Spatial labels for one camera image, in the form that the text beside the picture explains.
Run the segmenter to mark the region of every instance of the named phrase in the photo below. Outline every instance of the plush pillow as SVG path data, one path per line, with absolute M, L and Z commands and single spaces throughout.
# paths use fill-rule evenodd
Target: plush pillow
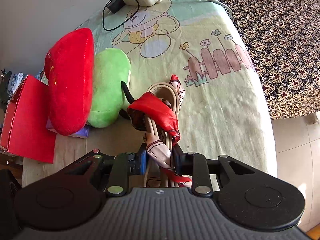
M 91 126 L 107 127 L 116 121 L 124 103 L 121 81 L 127 83 L 130 69 L 130 61 L 120 49 L 105 49 L 94 57 L 93 97 L 88 118 Z
M 78 132 L 88 119 L 93 57 L 93 36 L 88 28 L 68 33 L 47 53 L 44 72 L 49 80 L 49 119 L 59 134 Z

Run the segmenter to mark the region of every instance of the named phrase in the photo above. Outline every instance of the gray wall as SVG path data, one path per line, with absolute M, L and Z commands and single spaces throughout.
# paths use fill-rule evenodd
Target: gray wall
M 0 0 L 0 68 L 37 73 L 50 47 L 109 0 Z

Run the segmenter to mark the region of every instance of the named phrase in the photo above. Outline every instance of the charger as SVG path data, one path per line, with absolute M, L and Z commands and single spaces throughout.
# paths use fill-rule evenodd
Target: charger
M 123 0 L 111 0 L 107 5 L 107 9 L 112 12 L 116 13 L 125 5 Z

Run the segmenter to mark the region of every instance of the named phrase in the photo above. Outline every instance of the red box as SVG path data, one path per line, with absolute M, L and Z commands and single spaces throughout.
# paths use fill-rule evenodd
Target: red box
M 53 163 L 56 133 L 46 129 L 48 116 L 49 87 L 27 76 L 8 104 L 0 146 L 14 155 Z

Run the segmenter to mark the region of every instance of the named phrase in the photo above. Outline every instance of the black floral tablecloth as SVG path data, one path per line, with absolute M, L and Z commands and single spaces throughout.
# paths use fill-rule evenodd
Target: black floral tablecloth
M 320 0 L 219 0 L 260 77 L 272 119 L 320 111 Z

